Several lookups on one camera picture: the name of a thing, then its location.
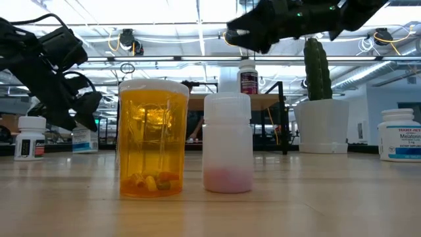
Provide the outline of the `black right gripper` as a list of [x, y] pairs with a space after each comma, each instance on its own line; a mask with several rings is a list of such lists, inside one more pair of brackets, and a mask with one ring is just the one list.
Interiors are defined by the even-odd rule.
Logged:
[[[344, 10], [339, 1], [292, 1], [279, 3], [258, 3], [253, 10], [226, 23], [229, 30], [250, 32], [271, 23], [280, 17], [279, 38], [299, 39], [301, 36], [327, 32], [330, 41], [343, 31]], [[273, 44], [280, 41], [258, 34], [226, 34], [226, 41], [256, 53], [267, 54]]]

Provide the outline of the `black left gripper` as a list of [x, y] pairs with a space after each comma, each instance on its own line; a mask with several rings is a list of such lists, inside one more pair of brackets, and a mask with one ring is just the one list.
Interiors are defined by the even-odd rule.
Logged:
[[[97, 131], [94, 119], [100, 92], [83, 74], [74, 71], [55, 72], [41, 57], [17, 57], [6, 61], [9, 70], [46, 107], [37, 116], [46, 119], [47, 124], [64, 129], [74, 129], [76, 122], [91, 131]], [[74, 119], [68, 114], [73, 109]]]

